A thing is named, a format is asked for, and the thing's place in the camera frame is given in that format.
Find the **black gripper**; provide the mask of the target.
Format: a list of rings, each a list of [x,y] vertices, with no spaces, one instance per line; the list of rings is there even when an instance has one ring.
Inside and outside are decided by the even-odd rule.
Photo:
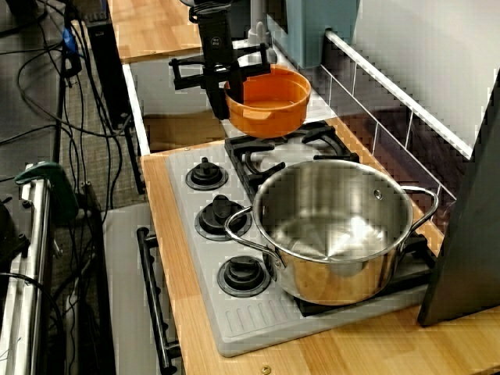
[[[244,101],[244,82],[249,77],[270,73],[270,62],[262,43],[236,49],[230,34],[229,12],[227,10],[191,10],[189,20],[198,26],[202,54],[192,58],[172,59],[174,86],[177,90],[193,87],[205,89],[213,114],[219,120],[229,119],[229,109],[221,82],[229,84],[229,96],[235,102]],[[258,52],[261,62],[240,66],[238,59]],[[183,77],[181,66],[201,65],[202,73]]]

